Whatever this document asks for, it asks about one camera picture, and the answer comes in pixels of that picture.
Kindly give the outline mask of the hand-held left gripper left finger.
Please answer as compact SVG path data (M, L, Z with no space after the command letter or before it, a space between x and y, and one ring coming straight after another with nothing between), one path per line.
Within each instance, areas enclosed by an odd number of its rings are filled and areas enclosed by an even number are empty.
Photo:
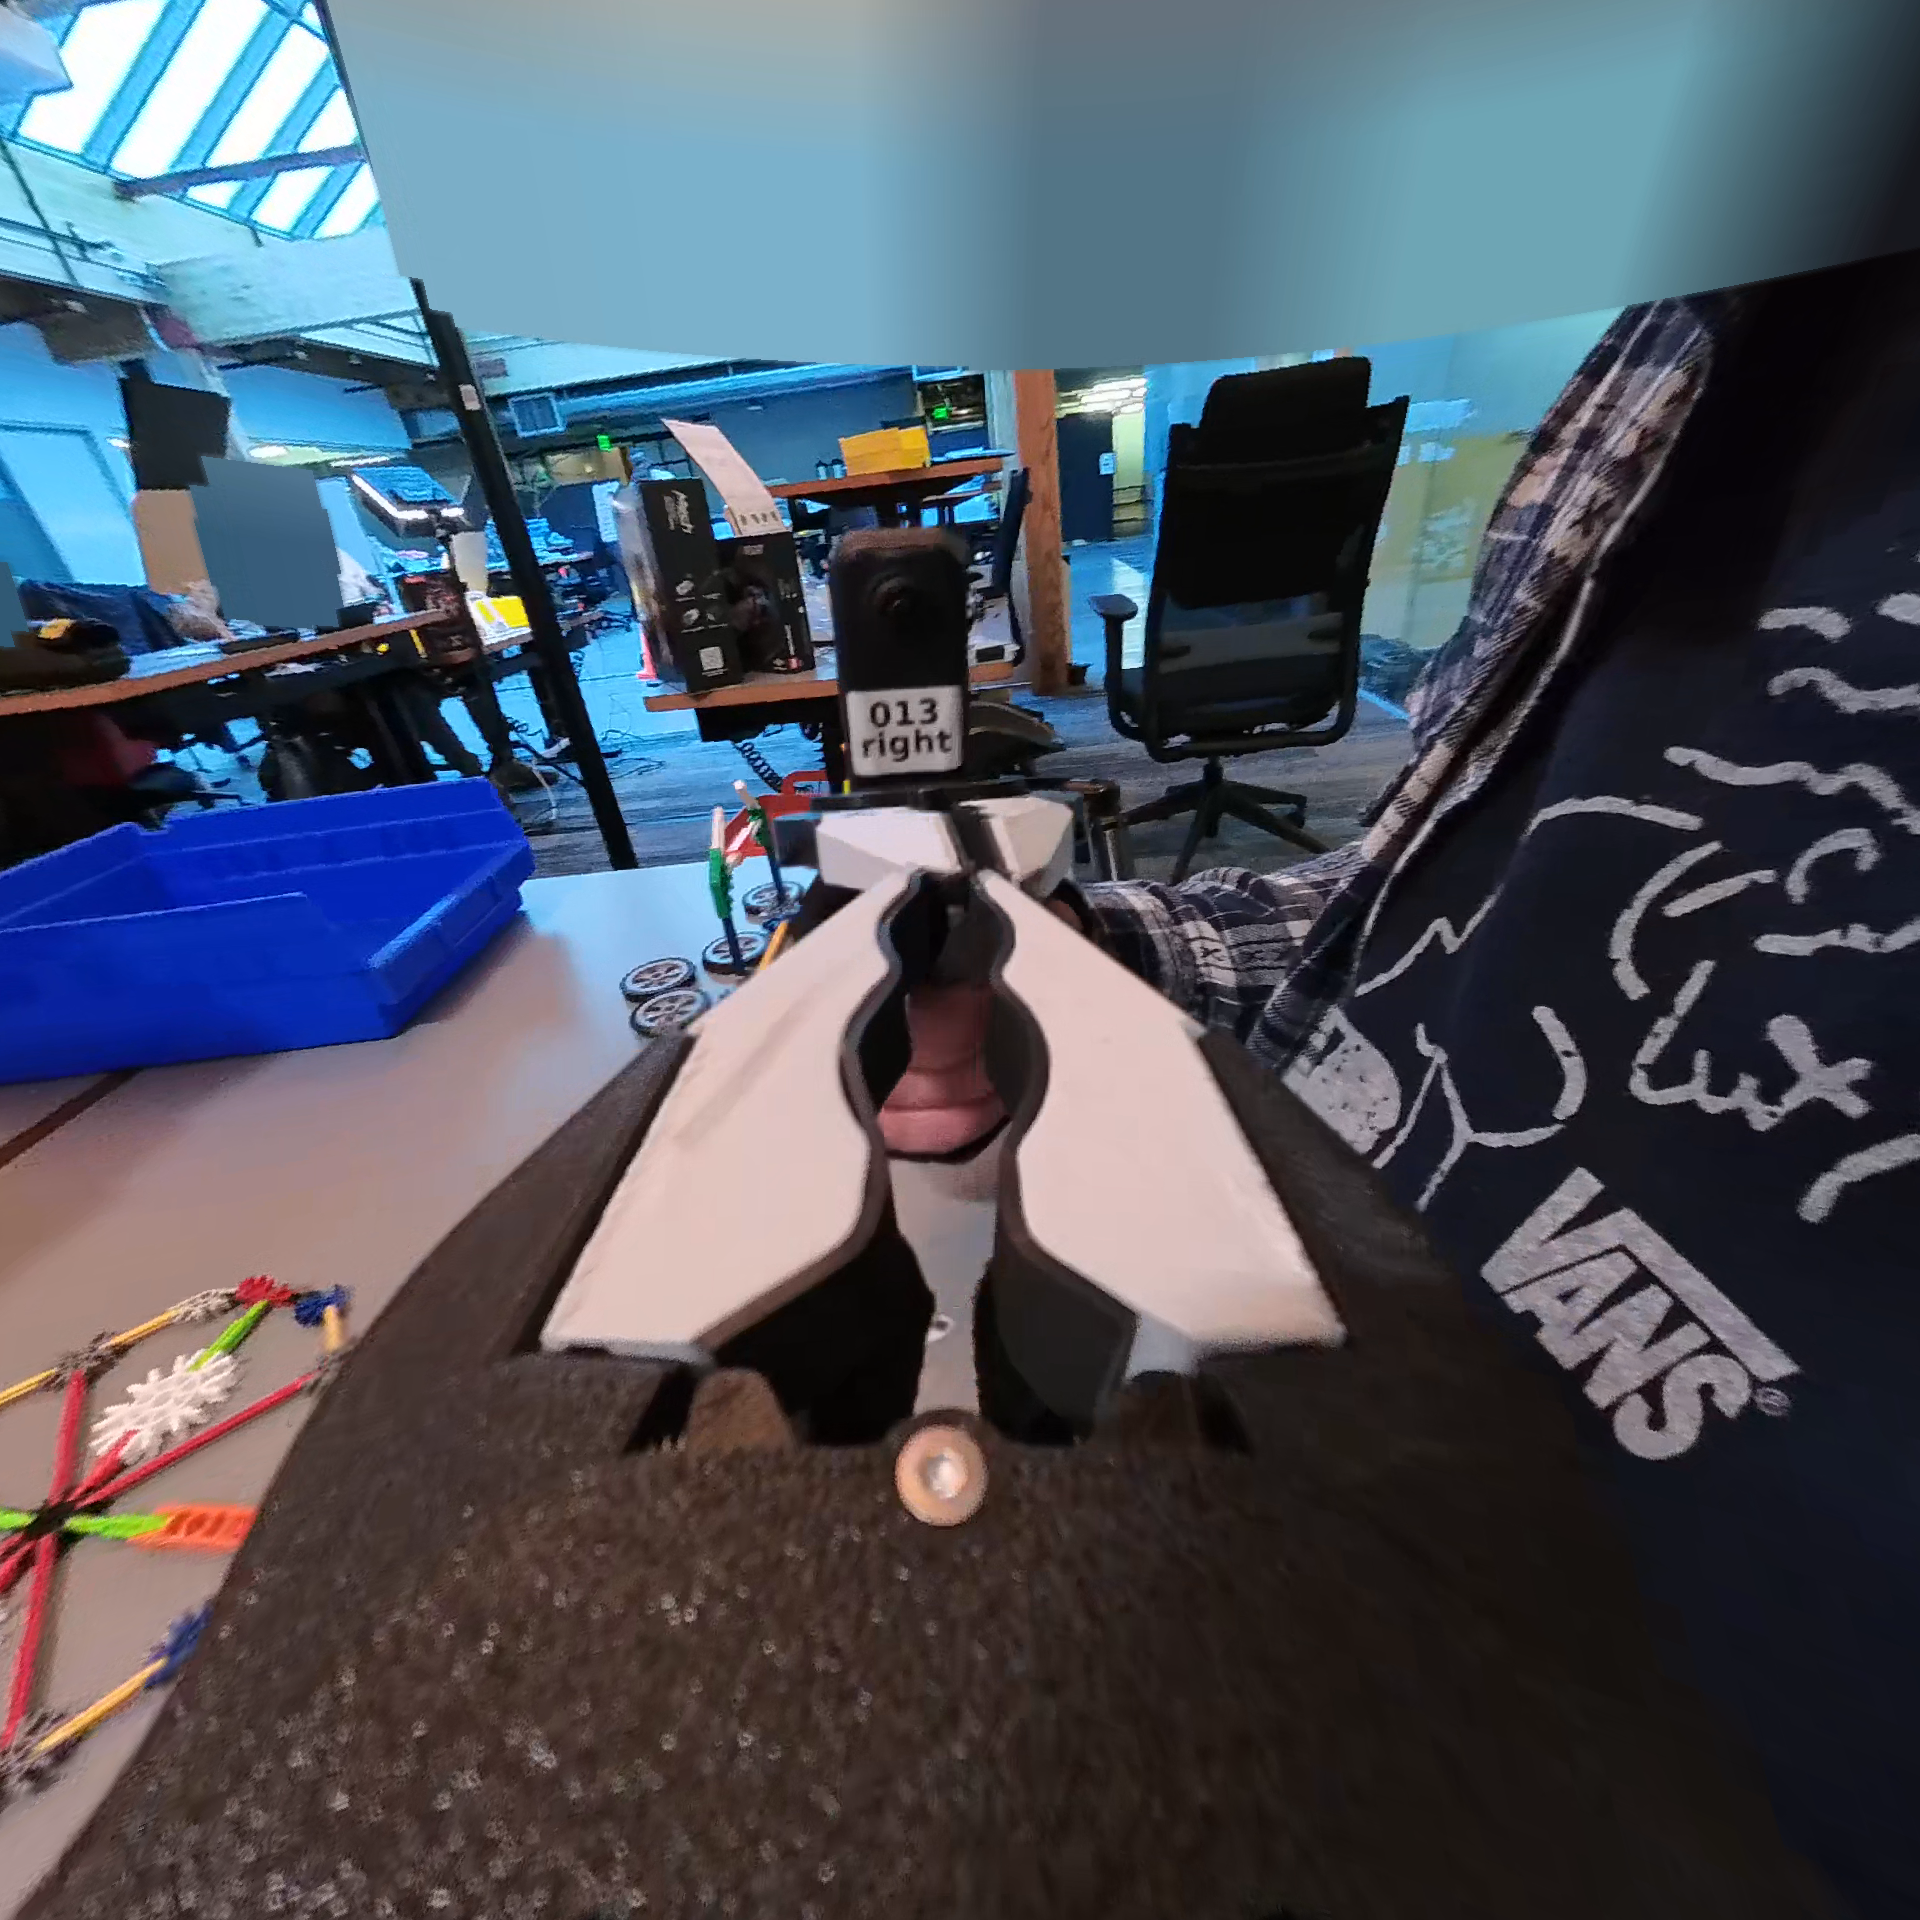
M922 878L883 869L688 1030L539 1349L715 1353L874 1236L889 1183L857 1048Z

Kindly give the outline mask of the small wooden desk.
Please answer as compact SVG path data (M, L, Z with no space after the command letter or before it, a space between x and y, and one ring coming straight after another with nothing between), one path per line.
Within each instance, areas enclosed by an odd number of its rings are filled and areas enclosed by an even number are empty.
M860 529L952 531L974 559L993 538L1010 473L1010 456L990 449L905 468L832 471L765 490L786 513L806 573L824 581L837 540Z

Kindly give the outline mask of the black office chair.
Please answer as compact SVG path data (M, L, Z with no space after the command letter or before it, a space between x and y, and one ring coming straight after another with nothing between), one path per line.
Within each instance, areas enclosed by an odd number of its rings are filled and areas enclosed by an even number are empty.
M1166 432L1144 608L1091 600L1105 632L1117 735L1199 773L1119 814L1122 828L1189 817L1170 881L1226 820L1319 853L1302 793L1228 764L1315 749L1351 727L1373 551L1409 399L1372 401L1373 366L1335 354L1212 382L1196 421Z

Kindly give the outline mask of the colourful toy wheel construction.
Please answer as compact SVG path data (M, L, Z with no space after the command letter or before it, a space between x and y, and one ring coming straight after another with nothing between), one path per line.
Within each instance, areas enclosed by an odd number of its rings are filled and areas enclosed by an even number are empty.
M315 1349L288 1381L251 1393L242 1353L276 1318L307 1331ZM320 1393L350 1341L348 1288L291 1288L253 1273L100 1334L4 1388L4 1410L43 1396L58 1400L47 1488L33 1503L5 1503L1 1511L4 1807L40 1791L102 1728L167 1689L195 1653L211 1616L208 1601L179 1613L128 1678L83 1706L58 1709L40 1696L40 1667L63 1560L83 1541L148 1554L233 1556L258 1517L251 1505L173 1499L136 1510L131 1495L230 1435Z

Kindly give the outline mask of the black metal pole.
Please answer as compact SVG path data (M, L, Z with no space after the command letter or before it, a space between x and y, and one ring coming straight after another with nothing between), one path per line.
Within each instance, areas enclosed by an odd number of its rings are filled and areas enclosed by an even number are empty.
M499 440L481 379L472 364L460 323L437 308L420 278L410 278L447 404L456 416L468 460L496 528L505 568L527 613L533 656L539 659L553 696L573 764L587 796L593 825L610 868L631 872L639 866L620 807L601 740L590 717L583 692L571 668L553 589L536 554L523 511L518 503L514 473Z

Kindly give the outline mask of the plain blue plastic bin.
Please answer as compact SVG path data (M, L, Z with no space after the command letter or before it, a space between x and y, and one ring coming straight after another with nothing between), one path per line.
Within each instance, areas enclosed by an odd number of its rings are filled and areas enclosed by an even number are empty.
M486 780L116 825L1 876L1 1082L395 1038L516 920Z

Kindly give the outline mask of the person's right hand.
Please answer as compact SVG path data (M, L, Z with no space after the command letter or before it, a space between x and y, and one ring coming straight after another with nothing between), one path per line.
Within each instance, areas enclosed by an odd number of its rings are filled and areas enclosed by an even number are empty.
M903 1003L908 1061L878 1110L888 1155L963 1160L1006 1122L988 1072L993 995L981 983L919 986Z

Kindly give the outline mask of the brown cardboard sheet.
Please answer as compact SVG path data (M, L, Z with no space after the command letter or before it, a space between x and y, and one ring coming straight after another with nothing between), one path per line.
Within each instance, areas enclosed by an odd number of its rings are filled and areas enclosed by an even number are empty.
M131 494L129 511L148 588L177 598L211 588L192 488L142 488Z

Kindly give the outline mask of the long wooden desk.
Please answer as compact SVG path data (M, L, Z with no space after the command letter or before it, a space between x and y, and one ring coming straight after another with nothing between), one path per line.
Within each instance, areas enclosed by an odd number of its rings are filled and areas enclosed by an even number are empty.
M399 702L397 685L457 666L473 666L488 685L491 658L527 639L527 627L505 627L490 639L472 632L465 613L435 608L399 611L350 630L248 641L235 649L192 641L139 653L107 681L7 692L1 717L23 721L181 703L188 694L209 688L222 712L243 714L268 734L279 708L331 696L365 727L380 784L423 784L432 780L432 770L420 726Z

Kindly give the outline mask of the black panel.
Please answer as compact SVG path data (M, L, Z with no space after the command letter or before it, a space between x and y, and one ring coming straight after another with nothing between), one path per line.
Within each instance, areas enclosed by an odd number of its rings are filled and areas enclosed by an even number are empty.
M230 397L148 375L117 377L136 491L185 491L228 456Z

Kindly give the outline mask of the black product boxes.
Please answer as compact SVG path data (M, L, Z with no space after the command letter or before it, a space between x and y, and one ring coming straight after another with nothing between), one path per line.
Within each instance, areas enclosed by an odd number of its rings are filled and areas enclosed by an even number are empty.
M629 482L612 491L610 516L663 685L701 697L752 676L813 669L791 531L718 538L693 477Z

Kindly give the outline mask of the wooden post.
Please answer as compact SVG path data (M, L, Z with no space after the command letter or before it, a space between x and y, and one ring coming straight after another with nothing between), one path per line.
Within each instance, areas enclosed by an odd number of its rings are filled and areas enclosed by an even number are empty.
M1022 516L1026 661L1034 689L1064 694L1072 669L1069 570L1062 535L1057 384L1053 369L1011 371L1016 448L1026 475Z

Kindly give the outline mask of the person's right forearm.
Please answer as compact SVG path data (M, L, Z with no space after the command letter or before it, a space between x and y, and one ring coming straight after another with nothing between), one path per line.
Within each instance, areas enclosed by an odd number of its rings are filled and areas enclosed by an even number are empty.
M1186 1018L1283 1060L1330 995L1317 961L1364 869L1355 846L1262 873L1066 881L1057 905Z

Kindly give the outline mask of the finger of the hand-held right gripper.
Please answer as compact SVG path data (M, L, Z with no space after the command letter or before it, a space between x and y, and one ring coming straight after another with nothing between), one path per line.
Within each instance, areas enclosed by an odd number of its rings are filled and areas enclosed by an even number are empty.
M1076 811L1034 793L992 793L956 803L956 840L972 869L997 873L1032 897L1051 897L1072 876Z
M963 850L948 814L905 807L837 807L813 824L813 868L820 881L852 893L899 878L963 876Z

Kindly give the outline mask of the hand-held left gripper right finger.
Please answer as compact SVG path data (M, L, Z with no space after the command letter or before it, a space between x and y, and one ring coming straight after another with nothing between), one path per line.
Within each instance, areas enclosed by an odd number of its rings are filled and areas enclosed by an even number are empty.
M990 1265L1022 1378L1186 1373L1344 1326L1201 1030L1006 876L974 881L1006 1111Z

